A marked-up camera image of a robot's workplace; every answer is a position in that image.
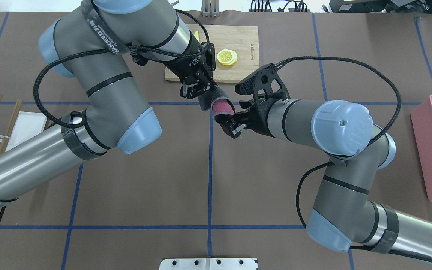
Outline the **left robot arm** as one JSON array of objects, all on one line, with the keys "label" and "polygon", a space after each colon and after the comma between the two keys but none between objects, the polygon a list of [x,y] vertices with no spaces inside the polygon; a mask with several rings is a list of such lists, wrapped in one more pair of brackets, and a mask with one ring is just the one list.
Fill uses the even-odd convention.
[{"label": "left robot arm", "polygon": [[[154,142],[161,126],[134,80],[124,54],[140,66],[163,63],[193,99],[213,90],[214,45],[202,44],[166,0],[83,0],[39,40],[48,64],[34,83],[34,100],[54,125],[0,155],[0,208],[112,148],[129,155]],[[54,68],[76,77],[91,101],[81,112],[54,117],[39,100]]]}]

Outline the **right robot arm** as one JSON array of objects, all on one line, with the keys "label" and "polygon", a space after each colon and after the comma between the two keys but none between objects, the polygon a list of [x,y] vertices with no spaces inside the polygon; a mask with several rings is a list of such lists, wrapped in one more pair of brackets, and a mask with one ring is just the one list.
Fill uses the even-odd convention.
[{"label": "right robot arm", "polygon": [[244,111],[217,111],[215,120],[227,135],[236,138],[250,129],[328,155],[328,162],[314,168],[325,173],[304,225],[315,242],[334,251],[366,250],[432,266],[432,223],[368,198],[377,171],[392,162],[396,147],[365,106],[262,97],[240,106]]}]

